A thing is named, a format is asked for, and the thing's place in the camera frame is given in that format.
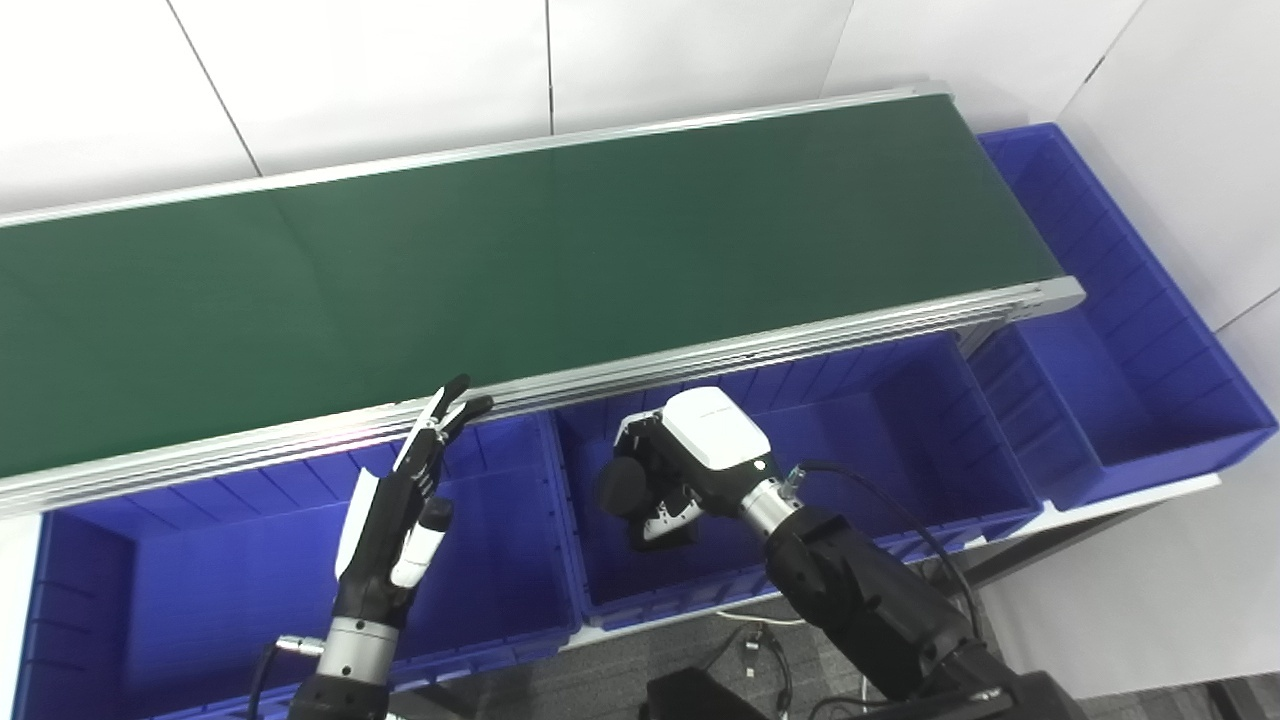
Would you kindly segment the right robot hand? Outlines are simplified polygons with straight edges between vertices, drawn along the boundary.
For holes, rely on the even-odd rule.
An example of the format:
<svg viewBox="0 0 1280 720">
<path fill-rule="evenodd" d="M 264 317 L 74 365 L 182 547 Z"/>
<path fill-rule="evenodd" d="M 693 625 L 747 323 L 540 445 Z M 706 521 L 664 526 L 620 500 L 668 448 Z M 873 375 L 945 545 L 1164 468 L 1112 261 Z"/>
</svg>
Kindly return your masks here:
<svg viewBox="0 0 1280 720">
<path fill-rule="evenodd" d="M 596 477 L 596 503 L 626 523 L 631 550 L 691 544 L 703 516 L 745 521 L 768 538 L 799 503 L 763 429 L 719 387 L 686 389 L 626 416 Z"/>
</svg>

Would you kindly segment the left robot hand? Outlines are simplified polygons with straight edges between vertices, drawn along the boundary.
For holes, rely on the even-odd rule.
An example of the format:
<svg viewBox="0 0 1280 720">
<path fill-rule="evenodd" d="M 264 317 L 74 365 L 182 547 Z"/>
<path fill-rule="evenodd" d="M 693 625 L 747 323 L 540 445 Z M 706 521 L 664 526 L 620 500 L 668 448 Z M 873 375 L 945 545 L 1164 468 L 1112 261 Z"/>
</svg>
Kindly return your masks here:
<svg viewBox="0 0 1280 720">
<path fill-rule="evenodd" d="M 470 383 L 460 374 L 430 397 L 385 475 L 361 469 L 335 557 L 333 618 L 404 628 L 419 584 L 454 519 L 452 500 L 438 493 L 443 457 L 465 427 L 494 404 L 489 395 L 465 398 Z"/>
</svg>

